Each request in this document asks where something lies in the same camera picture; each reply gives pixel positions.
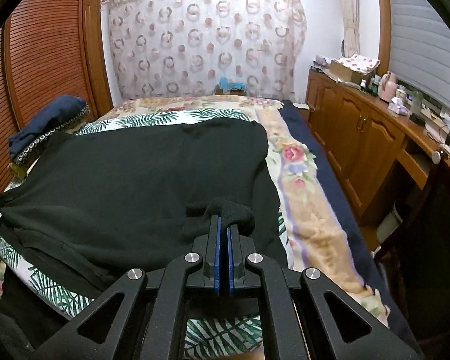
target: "pink thermos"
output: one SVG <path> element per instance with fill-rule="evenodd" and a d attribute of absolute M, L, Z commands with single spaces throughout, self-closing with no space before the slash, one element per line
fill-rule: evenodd
<path fill-rule="evenodd" d="M 382 93 L 380 93 L 380 98 L 389 103 L 390 100 L 395 97 L 397 88 L 397 76 L 394 73 L 387 71 L 382 77 Z"/>

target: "pink rose pattern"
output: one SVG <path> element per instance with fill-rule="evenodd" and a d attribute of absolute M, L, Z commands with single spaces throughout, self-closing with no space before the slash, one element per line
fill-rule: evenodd
<path fill-rule="evenodd" d="M 285 177 L 296 188 L 306 188 L 307 185 L 315 183 L 315 178 L 310 173 L 311 169 L 317 168 L 313 161 L 315 156 L 305 145 L 296 140 L 286 139 L 277 133 L 269 134 L 268 139 L 274 147 L 273 150 L 282 156 Z"/>
<path fill-rule="evenodd" d="M 304 151 L 298 146 L 286 146 L 283 148 L 282 156 L 286 162 L 299 162 L 303 160 Z"/>

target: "cabinet knob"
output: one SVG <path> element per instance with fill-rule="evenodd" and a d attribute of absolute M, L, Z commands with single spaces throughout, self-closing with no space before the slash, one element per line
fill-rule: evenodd
<path fill-rule="evenodd" d="M 436 165 L 440 162 L 440 160 L 442 159 L 442 155 L 440 154 L 439 151 L 434 151 L 432 153 L 432 162 Z"/>
<path fill-rule="evenodd" d="M 364 117 L 362 121 L 362 128 L 360 129 L 360 134 L 363 134 L 363 128 L 365 127 L 365 122 L 367 121 L 367 118 Z"/>

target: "metal screw cap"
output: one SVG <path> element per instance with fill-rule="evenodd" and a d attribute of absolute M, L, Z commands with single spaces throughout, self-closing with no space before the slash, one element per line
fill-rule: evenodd
<path fill-rule="evenodd" d="M 189 263 L 194 263 L 200 259 L 200 255 L 198 253 L 189 253 L 185 256 L 185 260 Z"/>
<path fill-rule="evenodd" d="M 251 253 L 248 255 L 248 260 L 252 263 L 260 263 L 263 260 L 263 256 L 259 253 Z"/>
<path fill-rule="evenodd" d="M 320 277 L 320 271 L 317 268 L 307 268 L 305 276 L 309 279 L 315 280 Z"/>
<path fill-rule="evenodd" d="M 130 280 L 140 279 L 142 277 L 142 275 L 143 275 L 143 272 L 139 268 L 133 268 L 127 272 L 127 276 Z"/>

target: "cabinet door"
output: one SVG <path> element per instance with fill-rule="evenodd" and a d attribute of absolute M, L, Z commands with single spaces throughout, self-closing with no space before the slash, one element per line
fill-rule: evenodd
<path fill-rule="evenodd" d="M 102 44 L 100 0 L 83 0 L 85 56 L 98 116 L 113 108 Z"/>
<path fill-rule="evenodd" d="M 356 155 L 344 172 L 344 186 L 361 215 L 385 180 L 404 134 L 372 110 L 362 118 L 359 134 Z"/>
<path fill-rule="evenodd" d="M 98 116 L 83 39 L 83 0 L 22 0 L 3 35 L 13 111 L 24 127 L 60 95 L 81 97 Z"/>
<path fill-rule="evenodd" d="M 334 137 L 339 133 L 336 126 L 337 108 L 340 100 L 337 98 L 335 83 L 323 83 L 319 88 L 317 103 L 313 117 L 310 115 L 310 124 L 317 140 L 328 150 Z"/>
<path fill-rule="evenodd" d="M 316 76 L 315 73 L 308 73 L 308 86 L 307 86 L 307 96 L 306 103 L 308 106 L 314 110 L 317 107 L 317 100 L 320 93 L 320 83 L 322 80 Z"/>
<path fill-rule="evenodd" d="M 342 176 L 356 153 L 360 140 L 360 128 L 368 107 L 358 98 L 342 91 L 338 118 L 335 121 L 339 134 L 332 141 L 327 156 L 337 176 Z"/>

